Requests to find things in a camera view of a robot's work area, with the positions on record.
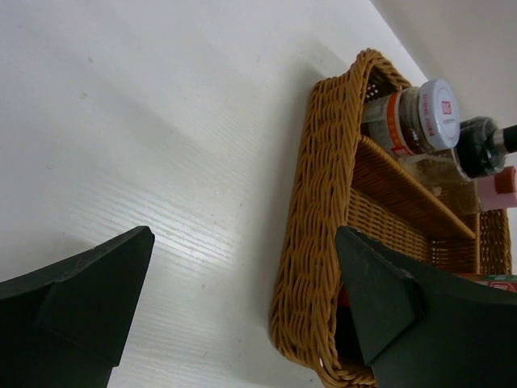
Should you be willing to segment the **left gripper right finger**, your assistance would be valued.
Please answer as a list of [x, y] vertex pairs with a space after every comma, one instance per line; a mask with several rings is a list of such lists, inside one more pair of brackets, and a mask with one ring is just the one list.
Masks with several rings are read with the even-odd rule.
[[513, 387], [516, 295], [393, 251], [349, 226], [336, 249], [379, 387]]

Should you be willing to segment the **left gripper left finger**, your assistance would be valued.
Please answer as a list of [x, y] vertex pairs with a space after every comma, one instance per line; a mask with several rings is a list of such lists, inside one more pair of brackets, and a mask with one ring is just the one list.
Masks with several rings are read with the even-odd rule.
[[120, 364], [154, 235], [135, 227], [1, 283], [3, 387], [105, 387]]

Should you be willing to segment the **pink-lid spice jar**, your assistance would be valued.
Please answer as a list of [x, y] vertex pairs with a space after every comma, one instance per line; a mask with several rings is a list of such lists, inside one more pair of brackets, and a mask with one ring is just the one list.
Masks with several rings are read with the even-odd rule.
[[516, 168], [480, 178], [475, 183], [479, 209], [482, 212], [516, 207]]

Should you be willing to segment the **black-cap glass bottle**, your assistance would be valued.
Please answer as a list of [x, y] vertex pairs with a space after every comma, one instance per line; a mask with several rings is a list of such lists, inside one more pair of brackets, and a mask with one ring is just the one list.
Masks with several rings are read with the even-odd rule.
[[516, 127], [498, 127], [489, 117], [460, 125], [460, 140], [451, 150], [409, 157], [401, 165], [457, 216], [481, 213], [475, 183], [501, 172], [516, 152]]

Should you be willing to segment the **white-lid red-label spice jar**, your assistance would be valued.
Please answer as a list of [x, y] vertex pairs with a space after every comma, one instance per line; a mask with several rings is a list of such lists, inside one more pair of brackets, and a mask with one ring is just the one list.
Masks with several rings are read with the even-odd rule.
[[397, 159], [450, 150], [460, 139], [452, 87], [437, 78], [370, 101], [361, 132]]

